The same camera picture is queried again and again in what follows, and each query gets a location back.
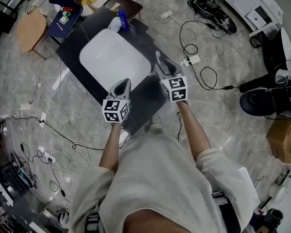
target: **white drawer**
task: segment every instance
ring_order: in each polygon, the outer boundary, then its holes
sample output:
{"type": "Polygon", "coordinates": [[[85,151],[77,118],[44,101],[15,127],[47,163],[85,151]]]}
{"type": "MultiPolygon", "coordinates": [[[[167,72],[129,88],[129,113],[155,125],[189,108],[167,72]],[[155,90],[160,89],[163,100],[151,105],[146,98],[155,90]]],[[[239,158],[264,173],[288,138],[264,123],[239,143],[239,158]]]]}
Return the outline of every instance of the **white drawer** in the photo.
{"type": "Polygon", "coordinates": [[[258,28],[262,28],[266,25],[266,21],[256,12],[256,10],[252,10],[246,17],[258,28]]]}

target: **sleeve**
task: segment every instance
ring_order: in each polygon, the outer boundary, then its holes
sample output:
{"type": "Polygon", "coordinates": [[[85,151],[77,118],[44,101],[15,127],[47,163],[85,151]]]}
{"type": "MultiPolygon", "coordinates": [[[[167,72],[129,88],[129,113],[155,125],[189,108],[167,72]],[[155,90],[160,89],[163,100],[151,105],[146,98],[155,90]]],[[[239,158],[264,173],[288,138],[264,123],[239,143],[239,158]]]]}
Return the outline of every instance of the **sleeve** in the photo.
{"type": "Polygon", "coordinates": [[[87,217],[98,213],[115,173],[99,166],[89,166],[81,176],[76,189],[70,213],[70,233],[82,233],[87,217]]]}
{"type": "Polygon", "coordinates": [[[201,152],[196,167],[208,179],[213,191],[222,191],[229,198],[244,230],[259,205],[247,170],[215,148],[201,152]]]}

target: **black table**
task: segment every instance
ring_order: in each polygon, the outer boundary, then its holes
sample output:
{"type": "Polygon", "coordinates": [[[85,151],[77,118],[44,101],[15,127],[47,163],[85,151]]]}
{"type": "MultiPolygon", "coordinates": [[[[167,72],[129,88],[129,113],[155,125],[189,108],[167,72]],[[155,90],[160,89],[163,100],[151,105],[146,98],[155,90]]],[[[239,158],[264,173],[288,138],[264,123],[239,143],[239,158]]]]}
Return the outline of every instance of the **black table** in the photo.
{"type": "MultiPolygon", "coordinates": [[[[71,72],[102,105],[108,95],[100,83],[80,63],[82,48],[101,30],[108,28],[116,16],[104,6],[90,15],[83,23],[75,27],[73,32],[56,50],[56,53],[71,72]]],[[[148,27],[138,20],[130,21],[131,30],[118,32],[133,45],[150,63],[151,71],[156,63],[156,51],[161,50],[154,45],[154,40],[146,34],[148,27]]],[[[162,59],[168,58],[161,52],[162,59]]],[[[123,127],[130,133],[136,133],[166,103],[157,75],[147,76],[130,94],[130,113],[123,127]]]]}

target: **marble floor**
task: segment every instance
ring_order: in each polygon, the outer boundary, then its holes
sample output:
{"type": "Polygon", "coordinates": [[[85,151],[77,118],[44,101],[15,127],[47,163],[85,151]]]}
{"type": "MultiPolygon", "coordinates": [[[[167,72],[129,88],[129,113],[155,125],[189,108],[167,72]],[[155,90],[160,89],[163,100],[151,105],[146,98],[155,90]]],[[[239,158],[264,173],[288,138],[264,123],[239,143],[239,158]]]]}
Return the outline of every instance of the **marble floor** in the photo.
{"type": "MultiPolygon", "coordinates": [[[[134,1],[144,6],[144,21],[156,21],[154,12],[159,9],[172,10],[174,19],[180,23],[194,18],[187,5],[188,0],[134,1]]],[[[251,47],[249,30],[244,22],[221,0],[216,1],[236,23],[237,33],[215,38],[203,23],[187,24],[197,35],[198,55],[201,59],[194,65],[197,74],[203,67],[212,67],[218,73],[217,87],[238,86],[244,81],[266,74],[261,49],[251,47]]],[[[30,7],[31,3],[24,3],[19,10],[18,19],[30,7]]],[[[45,112],[47,122],[63,135],[89,147],[104,148],[110,124],[105,123],[94,98],[64,63],[60,63],[55,53],[58,47],[56,43],[44,37],[36,47],[47,58],[46,61],[32,53],[21,54],[16,40],[16,25],[17,23],[9,34],[0,39],[0,120],[11,116],[40,118],[42,112],[45,112]]],[[[148,23],[148,26],[147,33],[155,39],[155,44],[172,60],[178,61],[180,49],[173,44],[173,40],[179,45],[178,37],[175,36],[179,35],[180,25],[170,20],[148,23]]],[[[183,29],[181,36],[186,43],[196,43],[194,34],[187,29],[183,29]]],[[[282,163],[272,155],[265,137],[272,122],[263,117],[246,115],[239,107],[240,94],[237,89],[206,91],[196,81],[190,68],[184,67],[183,71],[188,78],[191,110],[206,131],[211,144],[244,165],[253,181],[264,175],[257,191],[262,200],[267,198],[270,185],[283,168],[282,163]]],[[[212,72],[205,71],[203,77],[209,84],[214,83],[212,72]]],[[[158,111],[162,126],[174,137],[179,131],[177,111],[176,105],[170,103],[158,111]]],[[[69,173],[60,172],[58,169],[63,170],[62,167],[54,165],[54,172],[67,200],[73,198],[81,170],[88,162],[97,165],[102,154],[100,150],[88,149],[87,155],[85,148],[72,149],[69,142],[65,142],[50,127],[41,128],[35,119],[6,121],[3,142],[7,154],[14,151],[22,157],[21,142],[28,146],[29,149],[25,147],[25,153],[28,154],[29,151],[30,158],[42,147],[47,152],[53,152],[56,161],[66,170],[70,166],[70,157],[61,152],[68,153],[73,160],[69,173]]],[[[184,130],[181,131],[180,142],[187,145],[184,130]]],[[[55,193],[49,188],[49,181],[55,181],[51,168],[36,158],[30,165],[32,173],[38,177],[37,189],[32,192],[44,202],[52,201],[54,205],[69,207],[61,193],[55,193]]]]}

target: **blue chair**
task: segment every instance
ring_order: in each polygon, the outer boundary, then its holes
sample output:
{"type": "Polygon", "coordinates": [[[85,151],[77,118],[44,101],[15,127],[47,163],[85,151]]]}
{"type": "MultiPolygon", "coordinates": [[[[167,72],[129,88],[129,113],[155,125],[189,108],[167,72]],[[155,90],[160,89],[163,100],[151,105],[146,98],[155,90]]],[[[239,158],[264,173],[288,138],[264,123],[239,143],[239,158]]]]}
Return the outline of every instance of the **blue chair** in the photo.
{"type": "Polygon", "coordinates": [[[51,37],[64,39],[67,37],[73,25],[78,20],[79,16],[83,11],[83,6],[80,0],[49,0],[50,3],[58,4],[61,7],[71,7],[75,8],[76,11],[71,12],[69,17],[69,21],[66,24],[62,24],[59,22],[60,18],[63,16],[63,12],[59,11],[50,24],[47,30],[47,35],[51,37]]]}

